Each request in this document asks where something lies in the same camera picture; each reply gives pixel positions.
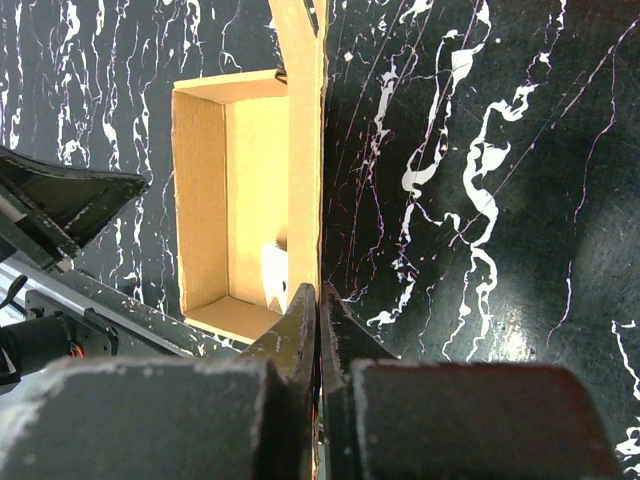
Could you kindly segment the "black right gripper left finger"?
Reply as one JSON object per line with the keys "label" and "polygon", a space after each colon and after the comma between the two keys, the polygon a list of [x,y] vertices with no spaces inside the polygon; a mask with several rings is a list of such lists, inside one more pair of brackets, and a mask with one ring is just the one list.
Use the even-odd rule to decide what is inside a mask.
{"label": "black right gripper left finger", "polygon": [[5,479],[309,479],[315,290],[240,355],[64,356],[1,415]]}

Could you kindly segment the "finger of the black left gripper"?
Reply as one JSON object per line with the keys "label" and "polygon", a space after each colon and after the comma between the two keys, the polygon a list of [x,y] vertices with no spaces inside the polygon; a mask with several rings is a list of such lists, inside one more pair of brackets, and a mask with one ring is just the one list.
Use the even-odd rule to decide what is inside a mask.
{"label": "finger of the black left gripper", "polygon": [[1,184],[30,210],[53,220],[80,249],[148,188],[139,174],[48,164],[5,147]]}

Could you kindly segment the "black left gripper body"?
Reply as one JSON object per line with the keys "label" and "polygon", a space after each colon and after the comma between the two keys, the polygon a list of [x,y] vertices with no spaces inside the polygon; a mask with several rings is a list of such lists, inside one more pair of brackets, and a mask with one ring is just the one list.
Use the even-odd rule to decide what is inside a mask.
{"label": "black left gripper body", "polygon": [[20,253],[45,272],[67,272],[75,243],[49,217],[1,190],[1,259]]}

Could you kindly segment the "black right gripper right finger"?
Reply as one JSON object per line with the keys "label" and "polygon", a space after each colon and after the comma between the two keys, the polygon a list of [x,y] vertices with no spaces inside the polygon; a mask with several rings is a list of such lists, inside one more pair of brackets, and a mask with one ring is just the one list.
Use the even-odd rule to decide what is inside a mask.
{"label": "black right gripper right finger", "polygon": [[330,479],[618,479],[585,387],[536,363],[393,356],[321,289],[319,354]]}

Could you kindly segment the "small white paper packet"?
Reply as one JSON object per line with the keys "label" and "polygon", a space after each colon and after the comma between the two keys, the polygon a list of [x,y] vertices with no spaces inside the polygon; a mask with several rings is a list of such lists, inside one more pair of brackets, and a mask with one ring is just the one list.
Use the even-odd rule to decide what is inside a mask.
{"label": "small white paper packet", "polygon": [[276,243],[262,246],[261,276],[267,308],[284,314],[288,306],[288,253]]}

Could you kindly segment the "brown cardboard box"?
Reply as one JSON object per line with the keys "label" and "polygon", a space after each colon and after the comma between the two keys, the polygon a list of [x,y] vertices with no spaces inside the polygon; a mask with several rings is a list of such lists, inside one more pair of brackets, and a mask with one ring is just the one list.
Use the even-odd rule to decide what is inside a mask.
{"label": "brown cardboard box", "polygon": [[[172,90],[180,308],[247,348],[320,283],[327,3],[273,1],[284,65]],[[266,306],[262,246],[288,253],[288,306]]]}

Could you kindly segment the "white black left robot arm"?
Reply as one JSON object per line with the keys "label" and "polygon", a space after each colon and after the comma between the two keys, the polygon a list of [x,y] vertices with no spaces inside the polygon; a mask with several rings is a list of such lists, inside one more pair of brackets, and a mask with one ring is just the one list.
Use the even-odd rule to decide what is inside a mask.
{"label": "white black left robot arm", "polygon": [[[147,187],[139,174],[53,165],[2,148],[1,258],[22,253],[40,270],[58,271]],[[1,302],[25,318],[1,330],[3,393],[61,357],[117,354],[117,330],[92,308],[78,314],[52,300],[20,306],[27,281],[19,275]]]}

